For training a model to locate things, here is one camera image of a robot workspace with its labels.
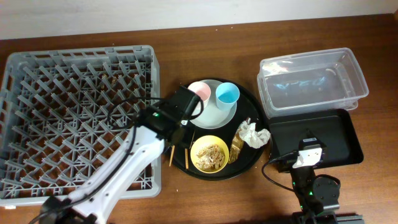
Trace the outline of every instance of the white plate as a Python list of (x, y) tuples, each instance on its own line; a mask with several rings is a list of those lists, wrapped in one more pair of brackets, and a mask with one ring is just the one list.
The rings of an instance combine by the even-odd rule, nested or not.
[(216, 129), (228, 124), (235, 115), (238, 103), (235, 103), (229, 111), (219, 110), (216, 105), (216, 89), (222, 82), (217, 80), (202, 80), (201, 82), (209, 85), (211, 90), (210, 100), (202, 114), (197, 119), (191, 120), (192, 124), (204, 129)]

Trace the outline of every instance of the white wall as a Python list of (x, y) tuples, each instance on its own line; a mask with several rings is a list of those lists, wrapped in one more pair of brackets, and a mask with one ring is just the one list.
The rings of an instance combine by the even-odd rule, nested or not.
[(393, 13), (398, 0), (1, 0), (0, 39)]

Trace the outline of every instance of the pink cup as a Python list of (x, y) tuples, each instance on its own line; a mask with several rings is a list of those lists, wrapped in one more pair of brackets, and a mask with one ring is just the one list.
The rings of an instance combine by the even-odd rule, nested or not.
[[(203, 109), (205, 109), (211, 95), (210, 87), (204, 82), (194, 82), (188, 86), (188, 89), (196, 93), (201, 98), (201, 100), (203, 100)], [(198, 114), (199, 111), (200, 103), (198, 103), (197, 107), (195, 108), (193, 115)]]

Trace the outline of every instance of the wooden surface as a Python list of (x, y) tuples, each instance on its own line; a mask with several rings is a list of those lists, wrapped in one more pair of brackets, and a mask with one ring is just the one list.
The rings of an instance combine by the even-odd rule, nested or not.
[[(0, 41), (0, 70), (20, 51), (148, 44), (160, 63), (162, 95), (198, 78), (238, 82), (258, 96), (256, 76), (264, 58), (349, 47), (370, 94), (351, 117), (364, 152), (359, 165), (317, 170), (341, 180), (338, 213), (364, 215), (367, 223), (397, 223), (398, 210), (398, 31), (393, 14), (265, 22), (192, 29), (73, 35)], [(261, 175), (265, 153), (239, 177), (207, 182), (163, 159), (162, 191), (155, 198), (121, 200), (111, 223), (235, 223), (290, 215), (300, 210), (295, 195)], [(290, 184), (290, 175), (267, 172)], [(39, 207), (0, 208), (1, 223), (27, 223)]]

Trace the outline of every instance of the yellow bowl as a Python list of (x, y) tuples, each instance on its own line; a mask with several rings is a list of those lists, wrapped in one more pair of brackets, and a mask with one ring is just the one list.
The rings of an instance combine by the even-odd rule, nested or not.
[[(223, 165), (220, 168), (218, 168), (218, 170), (208, 172), (208, 171), (204, 171), (204, 170), (200, 169), (199, 166), (197, 165), (197, 162), (199, 161), (197, 154), (200, 151), (200, 149), (203, 149), (204, 147), (212, 145), (212, 144), (217, 144), (221, 148), (221, 150), (224, 152), (225, 160), (224, 160)], [(193, 146), (191, 148), (191, 161), (192, 161), (193, 165), (198, 170), (200, 170), (206, 174), (214, 174), (214, 173), (222, 170), (225, 167), (225, 165), (228, 163), (228, 159), (229, 159), (228, 146), (225, 144), (225, 142), (222, 139), (220, 139), (219, 137), (216, 137), (216, 136), (200, 137), (198, 140), (195, 141), (195, 143), (193, 143)]]

